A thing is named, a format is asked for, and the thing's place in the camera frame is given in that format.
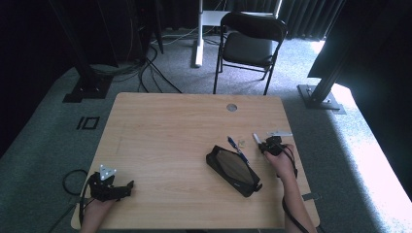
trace chair frame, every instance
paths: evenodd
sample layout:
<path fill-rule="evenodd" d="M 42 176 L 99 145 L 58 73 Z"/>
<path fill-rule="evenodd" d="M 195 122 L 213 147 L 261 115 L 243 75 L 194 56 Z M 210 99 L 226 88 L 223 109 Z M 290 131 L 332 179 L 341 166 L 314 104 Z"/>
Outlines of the chair frame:
<path fill-rule="evenodd" d="M 233 64 L 225 64 L 223 63 L 223 50 L 224 50 L 224 28 L 228 26 L 231 29 L 251 38 L 256 39 L 265 39 L 277 42 L 278 45 L 272 55 L 271 62 L 268 66 L 258 66 L 256 64 L 243 64 L 239 62 L 230 62 L 230 63 L 237 63 L 244 66 L 237 66 Z M 228 13 L 226 14 L 221 20 L 221 41 L 219 44 L 219 53 L 218 53 L 218 61 L 216 64 L 216 73 L 215 73 L 215 83 L 213 87 L 213 94 L 216 94 L 217 84 L 218 84 L 218 75 L 219 73 L 223 72 L 223 66 L 230 66 L 236 67 L 240 69 L 246 69 L 251 71 L 257 71 L 264 73 L 263 78 L 260 80 L 263 81 L 269 72 L 269 76 L 267 79 L 266 87 L 264 89 L 263 95 L 267 94 L 267 90 L 270 85 L 270 80 L 272 78 L 273 70 L 275 67 L 275 63 L 278 57 L 279 48 L 281 47 L 283 41 L 286 38 L 288 33 L 288 28 L 284 22 L 279 20 L 274 16 L 254 16 L 245 13 Z M 263 70 L 258 70 L 250 67 L 260 67 Z"/>

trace wooden table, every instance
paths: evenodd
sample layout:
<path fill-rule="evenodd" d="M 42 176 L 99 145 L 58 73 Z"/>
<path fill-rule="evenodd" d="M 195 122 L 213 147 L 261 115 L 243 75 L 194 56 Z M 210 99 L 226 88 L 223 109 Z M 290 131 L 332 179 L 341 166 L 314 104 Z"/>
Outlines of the wooden table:
<path fill-rule="evenodd" d="M 226 107 L 234 104 L 237 110 Z M 283 187 L 253 138 L 268 131 L 291 132 L 282 101 L 276 96 L 120 93 L 110 113 L 89 175 L 100 164 L 116 168 L 115 186 L 135 181 L 132 195 L 107 215 L 105 229 L 282 228 Z M 237 143 L 263 188 L 245 198 L 206 163 L 214 145 L 234 150 Z M 293 137 L 283 143 L 294 144 Z M 310 188 L 300 162 L 302 194 Z M 315 225 L 313 200 L 305 202 Z M 78 211 L 72 226 L 79 229 Z"/>

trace mesh pouch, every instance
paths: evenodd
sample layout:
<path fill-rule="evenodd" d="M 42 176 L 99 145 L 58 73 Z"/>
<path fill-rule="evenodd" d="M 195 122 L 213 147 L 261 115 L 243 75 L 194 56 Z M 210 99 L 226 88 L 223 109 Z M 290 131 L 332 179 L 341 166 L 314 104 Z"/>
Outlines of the mesh pouch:
<path fill-rule="evenodd" d="M 206 155 L 206 162 L 245 197 L 262 187 L 258 175 L 236 152 L 214 146 Z"/>

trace gray carpet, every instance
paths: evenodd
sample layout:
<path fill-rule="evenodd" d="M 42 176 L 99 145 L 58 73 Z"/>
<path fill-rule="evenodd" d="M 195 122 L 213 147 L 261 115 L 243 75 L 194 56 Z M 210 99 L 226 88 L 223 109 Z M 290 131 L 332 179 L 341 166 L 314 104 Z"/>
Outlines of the gray carpet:
<path fill-rule="evenodd" d="M 316 57 L 312 45 L 298 39 L 285 41 L 268 94 L 282 98 L 311 189 L 322 196 L 316 201 L 322 228 L 325 232 L 410 232 L 410 201 L 350 90 L 336 85 L 332 91 L 346 115 L 305 108 L 296 86 L 319 81 L 306 78 Z M 193 67 L 194 52 L 193 40 L 172 42 L 165 45 L 164 54 L 157 55 L 154 65 L 184 93 L 212 93 L 217 46 L 205 43 L 200 68 Z M 148 57 L 155 57 L 153 50 Z M 109 70 L 105 66 L 95 68 Z M 255 72 L 225 68 L 220 75 L 218 94 L 261 95 L 265 82 L 259 81 L 258 76 Z M 143 72 L 143 85 L 138 77 L 136 73 L 116 76 L 106 99 L 84 99 L 78 104 L 62 103 L 79 78 L 75 69 L 55 82 L 0 160 L 0 232 L 48 232 L 78 201 L 63 189 L 63 178 L 76 169 L 88 171 L 119 92 L 143 91 L 144 87 L 149 92 L 176 92 L 154 69 Z M 99 117 L 97 127 L 79 128 L 82 117 Z M 85 176 L 77 173 L 69 178 L 67 187 L 80 192 Z M 70 226 L 72 214 L 73 210 L 53 232 L 76 232 Z M 257 229 L 209 231 L 258 232 Z"/>

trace pen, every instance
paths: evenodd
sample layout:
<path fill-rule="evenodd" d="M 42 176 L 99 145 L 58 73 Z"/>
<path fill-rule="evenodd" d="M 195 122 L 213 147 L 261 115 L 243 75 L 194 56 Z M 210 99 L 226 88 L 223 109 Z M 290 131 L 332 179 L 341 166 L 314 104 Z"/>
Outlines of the pen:
<path fill-rule="evenodd" d="M 227 136 L 227 141 L 232 145 L 234 149 L 237 150 L 239 153 L 240 158 L 242 158 L 243 161 L 245 161 L 247 164 L 249 164 L 248 159 L 246 158 L 245 154 L 237 147 L 237 145 L 234 143 L 233 139 L 231 139 L 229 136 Z"/>

